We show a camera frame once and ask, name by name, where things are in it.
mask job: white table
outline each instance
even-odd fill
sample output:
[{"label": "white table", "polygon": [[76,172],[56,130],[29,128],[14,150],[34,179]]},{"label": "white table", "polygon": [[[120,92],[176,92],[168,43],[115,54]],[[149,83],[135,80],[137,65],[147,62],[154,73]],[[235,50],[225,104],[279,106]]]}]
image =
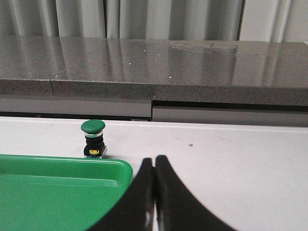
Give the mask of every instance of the white table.
[{"label": "white table", "polygon": [[[83,122],[0,117],[0,153],[83,157]],[[200,202],[234,228],[308,230],[308,128],[105,122],[109,158],[136,174],[143,158],[167,155]]]}]

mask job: green push button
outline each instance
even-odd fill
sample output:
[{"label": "green push button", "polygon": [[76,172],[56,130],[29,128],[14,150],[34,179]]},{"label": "green push button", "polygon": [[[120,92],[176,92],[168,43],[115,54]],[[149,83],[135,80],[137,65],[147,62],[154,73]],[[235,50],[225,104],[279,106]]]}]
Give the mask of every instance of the green push button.
[{"label": "green push button", "polygon": [[105,123],[99,119],[91,119],[81,125],[81,130],[88,134],[99,133],[105,128]]}]

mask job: white curtain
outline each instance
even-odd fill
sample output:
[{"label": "white curtain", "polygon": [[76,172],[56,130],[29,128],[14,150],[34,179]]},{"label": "white curtain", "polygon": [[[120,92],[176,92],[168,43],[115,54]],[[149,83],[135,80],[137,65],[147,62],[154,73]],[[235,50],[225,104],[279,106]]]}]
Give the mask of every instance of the white curtain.
[{"label": "white curtain", "polygon": [[236,40],[243,0],[0,0],[0,34]]}]

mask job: gray countertop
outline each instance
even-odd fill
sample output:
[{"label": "gray countertop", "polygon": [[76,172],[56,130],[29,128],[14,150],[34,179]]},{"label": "gray countertop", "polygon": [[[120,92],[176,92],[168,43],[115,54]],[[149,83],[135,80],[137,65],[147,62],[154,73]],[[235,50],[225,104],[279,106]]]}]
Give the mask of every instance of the gray countertop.
[{"label": "gray countertop", "polygon": [[0,95],[308,106],[308,45],[0,36]]}]

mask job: plastic tray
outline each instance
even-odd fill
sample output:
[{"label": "plastic tray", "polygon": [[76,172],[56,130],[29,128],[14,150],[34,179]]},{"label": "plastic tray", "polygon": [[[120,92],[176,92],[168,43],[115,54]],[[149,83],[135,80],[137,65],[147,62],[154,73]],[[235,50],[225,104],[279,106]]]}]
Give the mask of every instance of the plastic tray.
[{"label": "plastic tray", "polygon": [[85,230],[131,179],[121,160],[0,155],[0,230]]}]

